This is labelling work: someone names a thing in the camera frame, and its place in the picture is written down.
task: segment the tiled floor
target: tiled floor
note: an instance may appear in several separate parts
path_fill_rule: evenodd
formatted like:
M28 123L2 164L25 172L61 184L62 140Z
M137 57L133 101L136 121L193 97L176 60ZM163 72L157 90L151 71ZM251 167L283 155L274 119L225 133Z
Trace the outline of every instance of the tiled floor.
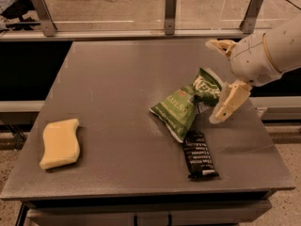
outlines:
M249 0L178 0L177 29L235 28ZM301 0L290 0L301 7ZM46 0L59 30L156 30L164 24L165 0ZM300 11L285 0L264 0L257 27L273 27ZM298 226L301 221L300 124L266 125L292 174L296 189L272 196L273 209L244 226ZM19 152L0 151L0 190ZM14 225L20 204L0 202L0 224Z

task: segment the metal post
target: metal post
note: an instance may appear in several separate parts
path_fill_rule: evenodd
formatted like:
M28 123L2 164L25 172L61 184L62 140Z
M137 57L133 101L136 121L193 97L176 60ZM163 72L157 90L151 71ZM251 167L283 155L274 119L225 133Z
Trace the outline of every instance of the metal post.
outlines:
M176 8L177 0L166 0L166 19L164 24L166 35L175 33Z
M45 0L31 0L39 16L40 24L45 36L54 36L57 29L50 16Z
M261 10L262 2L263 0L250 0L245 18L242 20L240 24L240 29L245 34L253 33L256 24L256 19Z

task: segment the black snack wrapper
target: black snack wrapper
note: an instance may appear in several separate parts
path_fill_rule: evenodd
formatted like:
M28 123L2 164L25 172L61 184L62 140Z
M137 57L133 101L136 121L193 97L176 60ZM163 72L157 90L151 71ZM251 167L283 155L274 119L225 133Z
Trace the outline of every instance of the black snack wrapper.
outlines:
M182 144L191 179L219 176L214 168L205 136L199 131L189 131Z

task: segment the table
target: table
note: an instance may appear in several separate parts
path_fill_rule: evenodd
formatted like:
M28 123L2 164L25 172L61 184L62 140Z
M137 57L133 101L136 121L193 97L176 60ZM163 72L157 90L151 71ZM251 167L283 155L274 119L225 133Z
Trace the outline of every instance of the table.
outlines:
M234 81L204 39L76 41L56 77L1 198L39 225L196 225L252 221L294 183L252 104L204 133L219 178L194 182L181 145L149 112L199 67ZM44 171L47 123L78 118L76 164Z

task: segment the robotic hand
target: robotic hand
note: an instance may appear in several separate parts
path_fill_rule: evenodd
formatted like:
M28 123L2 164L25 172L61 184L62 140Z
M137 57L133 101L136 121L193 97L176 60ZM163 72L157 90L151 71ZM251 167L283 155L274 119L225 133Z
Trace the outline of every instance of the robotic hand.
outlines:
M239 42L209 40L206 46L230 61L237 80L222 88L211 123L225 121L249 97L252 87L260 87L301 67L301 15L269 30L254 33Z

